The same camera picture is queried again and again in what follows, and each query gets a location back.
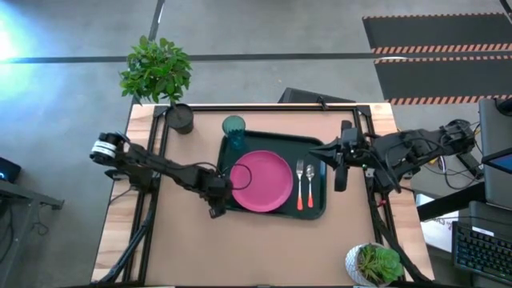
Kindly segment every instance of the potted plant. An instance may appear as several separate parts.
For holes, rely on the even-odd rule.
[[[357,284],[388,286],[403,275],[400,255],[377,243],[361,244],[346,255],[346,271]]]
[[[183,88],[189,89],[190,61],[173,42],[161,38],[159,44],[142,36],[138,46],[132,46],[134,52],[126,60],[128,70],[121,72],[122,96],[132,95],[139,104],[143,99],[155,103],[169,100],[167,124],[187,134],[194,128],[194,113],[187,104],[176,102],[183,97]]]

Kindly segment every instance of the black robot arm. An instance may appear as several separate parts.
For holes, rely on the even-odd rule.
[[[350,122],[342,123],[342,136],[330,144],[310,150],[310,154],[324,161],[336,171],[334,189],[344,191],[348,168],[359,166],[374,169],[378,190],[401,192],[399,182],[405,173],[416,174],[420,167],[439,156],[469,152],[474,147],[474,133],[470,123],[453,120],[438,130],[408,130],[385,136],[367,135],[370,144],[358,128]]]
[[[125,143],[129,144],[127,152],[124,151]],[[115,167],[129,178],[153,172],[171,177],[176,184],[205,199],[210,205],[212,218],[226,213],[226,200],[231,197],[233,184],[216,169],[207,169],[198,164],[177,164],[131,143],[119,133],[101,133],[90,158],[97,164]]]

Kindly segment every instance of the plate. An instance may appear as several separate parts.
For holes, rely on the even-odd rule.
[[[252,174],[252,181],[247,168]],[[254,212],[279,208],[294,187],[294,176],[288,163],[268,150],[243,155],[231,169],[230,179],[233,182],[234,199]]]

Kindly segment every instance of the wooden table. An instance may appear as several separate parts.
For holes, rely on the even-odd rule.
[[[313,104],[294,105],[310,106]],[[341,105],[370,106],[376,134],[384,135],[396,132],[397,130],[390,104],[357,103]],[[133,106],[126,133],[132,142],[143,146],[147,145],[153,112],[154,105]],[[160,143],[160,135],[161,133],[157,133],[158,137],[156,139],[157,145],[155,152],[158,152],[159,149],[158,144]],[[402,181],[402,185],[408,186],[409,183]],[[127,187],[127,182],[116,182],[111,197],[115,197],[122,193],[127,189]],[[115,205],[112,205],[109,208],[106,216],[106,223],[103,228],[102,240],[98,249],[98,256],[94,266],[94,272],[92,274],[93,280],[99,280],[104,276],[126,248],[130,238],[130,230],[134,219],[134,207],[136,201],[137,194],[135,192],[128,193],[127,195],[117,199]],[[390,203],[394,217],[395,229],[398,235],[398,242],[420,271],[428,278],[434,279],[413,195],[408,191],[403,191],[401,194],[393,192],[390,194]],[[139,258],[140,247],[135,255],[134,271],[137,271],[140,265]],[[136,272],[132,273],[132,278],[135,278],[136,275]]]

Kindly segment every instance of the orange handle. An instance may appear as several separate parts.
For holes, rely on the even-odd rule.
[[[302,196],[299,194],[297,199],[297,209],[302,210]]]

